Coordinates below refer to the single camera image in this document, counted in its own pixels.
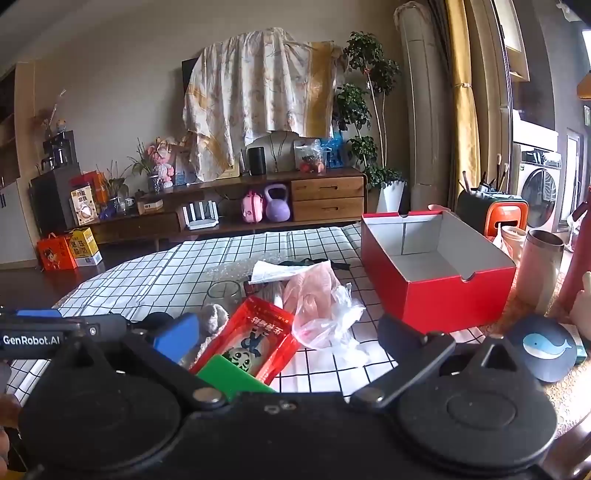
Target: white planter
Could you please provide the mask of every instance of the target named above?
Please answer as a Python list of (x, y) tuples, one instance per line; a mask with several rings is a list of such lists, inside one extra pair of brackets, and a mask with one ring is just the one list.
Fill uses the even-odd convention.
[(404, 182), (395, 181), (379, 192), (378, 207), (376, 213), (397, 212), (400, 208), (400, 200), (404, 191)]

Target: wooden floor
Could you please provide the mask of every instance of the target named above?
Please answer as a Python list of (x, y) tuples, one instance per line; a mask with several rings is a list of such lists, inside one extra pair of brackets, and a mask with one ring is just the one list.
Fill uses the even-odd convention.
[[(177, 244), (160, 242), (160, 250)], [(40, 268), (0, 270), (0, 306), (9, 310), (47, 309), (82, 282), (125, 261), (154, 252), (154, 243), (101, 245), (103, 261), (96, 267), (44, 272)]]

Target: baseboard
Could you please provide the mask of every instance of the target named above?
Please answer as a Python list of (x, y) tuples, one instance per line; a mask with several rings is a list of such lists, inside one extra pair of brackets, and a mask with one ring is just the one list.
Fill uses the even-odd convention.
[(9, 262), (0, 264), (0, 270), (14, 270), (16, 268), (31, 268), (39, 265), (37, 259), (21, 260), (20, 262)]

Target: white tablecloth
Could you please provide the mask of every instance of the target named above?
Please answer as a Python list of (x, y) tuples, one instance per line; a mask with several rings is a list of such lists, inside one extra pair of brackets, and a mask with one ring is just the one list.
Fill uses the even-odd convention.
[[(221, 263), (280, 252), (297, 260), (328, 258), (347, 263), (349, 271), (335, 270), (335, 274), (341, 283), (351, 282), (353, 295), (367, 308), (353, 325), (353, 335), (368, 352), (369, 362), (355, 368), (331, 354), (302, 349), (271, 387), (279, 392), (340, 390), (348, 397), (396, 366), (378, 345), (376, 327), (384, 311), (359, 258), (359, 231), (358, 225), (350, 225), (185, 242), (166, 252), (125, 262), (84, 282), (56, 307), (64, 317), (114, 312), (129, 320), (142, 320), (161, 311), (178, 316), (200, 310), (214, 275), (210, 269)], [(482, 339), (478, 328), (453, 336), (458, 342)], [(46, 360), (14, 362), (8, 392), (25, 402), (47, 364)]]

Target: pink backpack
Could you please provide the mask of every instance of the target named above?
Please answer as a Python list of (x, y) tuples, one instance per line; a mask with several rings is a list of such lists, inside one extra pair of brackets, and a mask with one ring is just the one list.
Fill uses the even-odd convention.
[(242, 218), (246, 223), (258, 223), (262, 220), (262, 197), (252, 190), (242, 199)]

